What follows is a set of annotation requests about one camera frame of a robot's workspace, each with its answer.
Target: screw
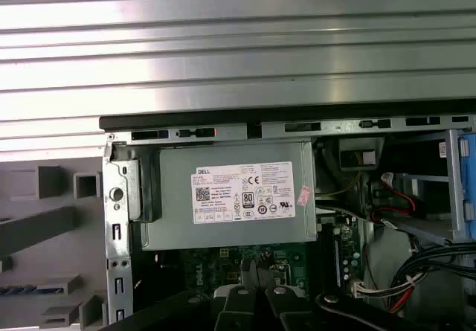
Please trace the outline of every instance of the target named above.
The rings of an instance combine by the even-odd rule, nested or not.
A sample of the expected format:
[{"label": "screw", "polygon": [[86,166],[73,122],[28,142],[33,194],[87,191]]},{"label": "screw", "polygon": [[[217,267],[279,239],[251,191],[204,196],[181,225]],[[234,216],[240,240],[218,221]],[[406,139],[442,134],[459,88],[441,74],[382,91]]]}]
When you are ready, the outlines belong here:
[{"label": "screw", "polygon": [[324,301],[326,301],[327,303],[338,303],[339,298],[335,295],[326,295],[324,296]]},{"label": "screw", "polygon": [[286,289],[284,289],[282,286],[278,286],[277,288],[274,288],[274,293],[282,295],[286,293]]}]

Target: cable bundle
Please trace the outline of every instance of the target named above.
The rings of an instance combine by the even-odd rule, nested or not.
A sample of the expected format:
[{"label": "cable bundle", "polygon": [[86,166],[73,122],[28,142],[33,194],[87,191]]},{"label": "cable bundle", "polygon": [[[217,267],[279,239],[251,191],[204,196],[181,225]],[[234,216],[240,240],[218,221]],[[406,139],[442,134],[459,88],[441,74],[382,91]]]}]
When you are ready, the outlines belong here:
[{"label": "cable bundle", "polygon": [[403,292],[415,287],[420,281],[425,279],[427,273],[418,273],[414,277],[409,277],[408,280],[398,286],[384,290],[366,289],[361,284],[356,285],[357,295],[366,296],[368,298],[389,298],[391,296],[400,295]]},{"label": "cable bundle", "polygon": [[[408,275],[414,275],[412,280],[418,275],[422,275],[421,279],[418,280],[418,282],[420,282],[429,272],[439,270],[447,270],[461,277],[476,280],[475,268],[453,264],[456,256],[468,254],[476,254],[476,243],[471,242],[452,244],[448,246],[437,246],[416,253],[400,267],[393,278],[390,289],[401,287],[399,284],[404,282]],[[448,262],[433,260],[441,257],[450,257],[450,260]],[[391,295],[388,303],[391,305],[389,311],[398,312],[405,305],[405,302],[409,299],[413,290],[414,285],[407,288],[404,295],[397,301],[395,301],[395,295]]]}]

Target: blue plastic latch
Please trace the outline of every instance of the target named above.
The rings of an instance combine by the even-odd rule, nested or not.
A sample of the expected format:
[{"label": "blue plastic latch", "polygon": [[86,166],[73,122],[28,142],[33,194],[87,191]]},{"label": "blue plastic latch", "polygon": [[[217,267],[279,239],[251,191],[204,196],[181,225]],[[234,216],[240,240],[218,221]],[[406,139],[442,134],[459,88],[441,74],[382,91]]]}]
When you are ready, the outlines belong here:
[{"label": "blue plastic latch", "polygon": [[[463,201],[467,208],[476,203],[476,134],[465,134],[463,139],[468,141],[469,152],[460,159]],[[467,223],[471,238],[476,240],[476,220]]]}]

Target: red cable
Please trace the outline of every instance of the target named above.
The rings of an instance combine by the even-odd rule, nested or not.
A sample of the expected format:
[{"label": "red cable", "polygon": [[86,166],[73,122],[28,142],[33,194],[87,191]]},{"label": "red cable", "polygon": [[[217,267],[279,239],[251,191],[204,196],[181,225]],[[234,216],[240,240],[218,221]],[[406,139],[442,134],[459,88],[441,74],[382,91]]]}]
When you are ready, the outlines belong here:
[{"label": "red cable", "polygon": [[406,216],[411,215],[411,211],[408,210],[407,208],[406,209],[400,209],[400,208],[395,208],[395,207],[382,206],[382,207],[379,207],[379,211],[391,211],[391,212],[395,212],[395,213],[404,214]]},{"label": "red cable", "polygon": [[411,199],[409,196],[405,195],[404,193],[401,193],[400,191],[397,191],[395,190],[393,187],[391,187],[387,182],[384,182],[382,180],[380,180],[380,182],[384,185],[385,188],[387,188],[388,190],[391,190],[393,193],[395,193],[396,195],[400,196],[400,197],[403,197],[404,199],[406,199],[407,201],[410,202],[411,204],[411,209],[413,212],[415,212],[417,210],[417,207],[415,205],[415,202],[413,201],[413,199]]},{"label": "red cable", "polygon": [[390,309],[390,312],[391,313],[394,313],[396,312],[405,302],[406,300],[409,299],[409,297],[411,296],[411,293],[414,292],[414,288],[411,288],[409,290],[407,290],[404,295],[400,298],[400,300],[398,300],[396,302],[395,305],[392,306],[392,308]]}]

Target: ce mark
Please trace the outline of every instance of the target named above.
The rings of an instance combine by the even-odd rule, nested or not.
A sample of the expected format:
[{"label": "ce mark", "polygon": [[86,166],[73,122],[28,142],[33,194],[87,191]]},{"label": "ce mark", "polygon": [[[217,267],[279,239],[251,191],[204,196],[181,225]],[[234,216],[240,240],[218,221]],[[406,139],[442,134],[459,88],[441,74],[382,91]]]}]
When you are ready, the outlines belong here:
[{"label": "ce mark", "polygon": [[248,183],[249,183],[249,184],[253,184],[253,181],[254,181],[254,184],[260,184],[260,177],[259,177],[259,176],[256,176],[256,177],[253,179],[253,176],[251,176],[251,177],[248,178]]}]

